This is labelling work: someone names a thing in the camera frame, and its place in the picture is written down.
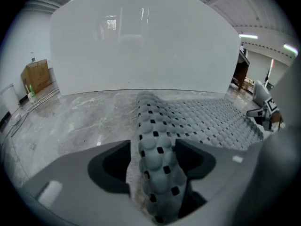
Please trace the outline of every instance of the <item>curved white screen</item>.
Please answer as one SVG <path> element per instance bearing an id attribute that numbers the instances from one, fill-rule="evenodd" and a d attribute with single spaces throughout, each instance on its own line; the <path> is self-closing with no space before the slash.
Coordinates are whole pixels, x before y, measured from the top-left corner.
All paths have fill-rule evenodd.
<path id="1" fill-rule="evenodd" d="M 73 0 L 51 17 L 63 95 L 111 89 L 225 93 L 240 38 L 198 0 Z"/>

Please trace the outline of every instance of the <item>gray perforated mat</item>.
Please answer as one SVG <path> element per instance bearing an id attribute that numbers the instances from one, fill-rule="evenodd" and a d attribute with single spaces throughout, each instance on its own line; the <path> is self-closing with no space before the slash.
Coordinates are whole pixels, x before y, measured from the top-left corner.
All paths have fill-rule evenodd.
<path id="1" fill-rule="evenodd" d="M 157 222 L 177 218 L 186 187 L 172 150 L 176 139 L 237 150 L 247 150 L 263 139 L 259 128 L 224 99 L 164 101 L 143 92 L 137 103 L 146 209 Z"/>

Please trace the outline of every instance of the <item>ceiling light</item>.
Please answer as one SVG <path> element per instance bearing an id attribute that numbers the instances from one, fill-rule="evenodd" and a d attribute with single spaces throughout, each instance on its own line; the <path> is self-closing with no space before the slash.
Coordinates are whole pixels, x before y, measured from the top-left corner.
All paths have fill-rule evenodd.
<path id="1" fill-rule="evenodd" d="M 290 45 L 288 45 L 288 44 L 285 44 L 283 47 L 284 47 L 285 49 L 289 50 L 289 51 L 292 51 L 293 53 L 295 53 L 295 55 L 298 55 L 298 50 L 295 49 L 294 47 L 292 47 L 292 46 L 290 46 Z"/>
<path id="2" fill-rule="evenodd" d="M 250 35 L 250 34 L 239 34 L 241 38 L 249 38 L 249 39 L 258 39 L 258 36 L 256 35 Z"/>
<path id="3" fill-rule="evenodd" d="M 272 59 L 272 61 L 271 61 L 271 70 L 273 68 L 273 65 L 274 65 L 274 59 Z"/>

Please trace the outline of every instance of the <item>black square hole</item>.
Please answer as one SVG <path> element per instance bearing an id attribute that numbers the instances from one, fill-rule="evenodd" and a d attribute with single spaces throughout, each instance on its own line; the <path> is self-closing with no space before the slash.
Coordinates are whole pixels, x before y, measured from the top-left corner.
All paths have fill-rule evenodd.
<path id="1" fill-rule="evenodd" d="M 163 148 L 162 147 L 157 147 L 157 151 L 159 154 L 163 154 L 164 151 L 163 151 Z"/>
<path id="2" fill-rule="evenodd" d="M 157 221 L 157 223 L 163 224 L 163 218 L 161 216 L 155 216 L 155 220 Z"/>
<path id="3" fill-rule="evenodd" d="M 157 201 L 155 194 L 150 195 L 150 201 L 151 202 L 156 202 Z"/>
<path id="4" fill-rule="evenodd" d="M 150 174 L 148 171 L 145 171 L 143 176 L 144 176 L 144 179 L 150 179 Z"/>
<path id="5" fill-rule="evenodd" d="M 179 189 L 178 189 L 177 186 L 173 187 L 171 189 L 171 192 L 172 192 L 173 196 L 176 196 L 176 195 L 178 195 L 180 193 L 180 191 L 179 191 Z"/>
<path id="6" fill-rule="evenodd" d="M 163 170 L 164 170 L 165 174 L 169 174 L 171 172 L 169 166 L 163 167 Z"/>

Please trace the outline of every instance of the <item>marble floor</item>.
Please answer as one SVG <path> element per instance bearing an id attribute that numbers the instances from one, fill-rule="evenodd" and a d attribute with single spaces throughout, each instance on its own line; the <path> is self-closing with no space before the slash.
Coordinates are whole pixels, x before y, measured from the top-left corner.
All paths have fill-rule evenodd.
<path id="1" fill-rule="evenodd" d="M 42 98 L 57 88 L 51 84 L 40 93 Z M 226 94 L 179 90 L 149 90 L 165 100 L 225 98 L 246 113 L 258 108 L 252 96 L 229 87 Z M 139 173 L 136 95 L 141 90 L 114 90 L 62 96 L 59 91 L 47 102 L 29 113 L 20 129 L 6 137 L 2 146 L 5 170 L 15 186 L 21 187 L 28 178 L 53 160 L 68 153 L 101 146 L 119 140 L 131 140 L 132 160 L 127 170 L 133 201 L 143 207 Z M 24 114 L 29 102 L 19 109 Z M 8 122 L 0 129 L 2 144 L 8 133 Z"/>

